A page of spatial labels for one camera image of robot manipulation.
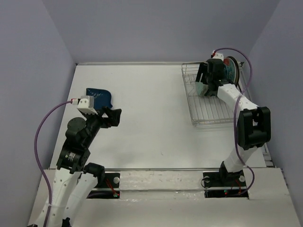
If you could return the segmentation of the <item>navy blue leaf-shaped dish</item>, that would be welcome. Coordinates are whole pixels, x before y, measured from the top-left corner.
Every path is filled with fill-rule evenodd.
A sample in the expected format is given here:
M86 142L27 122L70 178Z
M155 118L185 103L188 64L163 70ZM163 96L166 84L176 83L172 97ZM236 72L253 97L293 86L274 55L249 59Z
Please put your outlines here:
M86 95L94 97L94 109L101 109L106 106L111 109L112 95L108 90L97 88L86 88Z

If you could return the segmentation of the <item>light green flower plate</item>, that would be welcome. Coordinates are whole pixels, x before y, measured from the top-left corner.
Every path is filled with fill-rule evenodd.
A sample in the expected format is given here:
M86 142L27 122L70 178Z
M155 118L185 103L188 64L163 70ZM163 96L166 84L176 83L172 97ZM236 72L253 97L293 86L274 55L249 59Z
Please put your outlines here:
M202 82L195 82L196 93L198 96L205 96L208 91L208 85L203 84Z

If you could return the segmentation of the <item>red plate with teal flower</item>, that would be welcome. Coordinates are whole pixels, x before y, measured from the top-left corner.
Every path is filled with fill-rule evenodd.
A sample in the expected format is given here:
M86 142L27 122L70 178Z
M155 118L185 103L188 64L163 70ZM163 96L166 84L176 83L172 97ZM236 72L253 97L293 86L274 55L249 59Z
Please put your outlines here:
M230 80L236 79L236 65L230 57L223 60L225 77Z

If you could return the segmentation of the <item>cream plate with metallic rim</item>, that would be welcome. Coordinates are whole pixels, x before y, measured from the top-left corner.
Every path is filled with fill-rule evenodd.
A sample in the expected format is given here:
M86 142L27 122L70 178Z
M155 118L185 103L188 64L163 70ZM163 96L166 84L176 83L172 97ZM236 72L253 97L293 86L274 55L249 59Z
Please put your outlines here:
M238 64L238 62L236 61L236 59L235 59L234 57L232 57L232 56L228 56L228 57L230 57L230 58L234 61L235 65L236 65L236 79L235 79L235 80L231 80L231 81L233 82L233 84L234 84L235 86L238 86L238 84L239 84L239 79L240 79L240 68L239 68L239 64Z

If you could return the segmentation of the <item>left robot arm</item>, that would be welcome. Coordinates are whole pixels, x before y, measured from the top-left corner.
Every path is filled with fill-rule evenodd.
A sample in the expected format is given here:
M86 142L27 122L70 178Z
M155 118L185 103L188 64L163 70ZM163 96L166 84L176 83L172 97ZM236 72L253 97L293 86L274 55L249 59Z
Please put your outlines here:
M66 140L56 164L53 182L46 180L48 197L32 224L34 227L71 227L80 207L94 187L105 181L105 168L88 163L89 147L100 129L117 127L121 109L80 109L81 117L69 120Z

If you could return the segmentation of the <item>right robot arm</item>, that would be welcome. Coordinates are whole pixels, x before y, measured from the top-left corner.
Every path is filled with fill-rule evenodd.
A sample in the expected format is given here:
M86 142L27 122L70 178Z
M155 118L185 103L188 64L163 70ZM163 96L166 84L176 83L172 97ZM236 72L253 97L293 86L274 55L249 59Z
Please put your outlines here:
M233 110L234 150L221 163L217 180L230 185L239 178L251 155L271 139L271 113L246 98L234 82L226 77L221 59L208 59L199 64L196 83L225 102Z

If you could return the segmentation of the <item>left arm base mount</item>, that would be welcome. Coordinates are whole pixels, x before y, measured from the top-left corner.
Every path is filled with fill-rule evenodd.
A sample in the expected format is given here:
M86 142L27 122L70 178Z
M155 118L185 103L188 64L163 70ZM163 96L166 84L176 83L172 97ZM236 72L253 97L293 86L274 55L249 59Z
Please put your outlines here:
M106 172L101 183L89 193L88 199L119 199L120 198L120 173Z

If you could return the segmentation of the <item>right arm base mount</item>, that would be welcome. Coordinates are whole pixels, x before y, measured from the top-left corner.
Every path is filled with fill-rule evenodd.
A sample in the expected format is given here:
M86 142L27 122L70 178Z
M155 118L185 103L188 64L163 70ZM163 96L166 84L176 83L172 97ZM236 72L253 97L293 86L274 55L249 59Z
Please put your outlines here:
M248 192L243 171L233 173L231 178L223 180L219 172L203 172L200 182L204 188L205 198L248 198Z

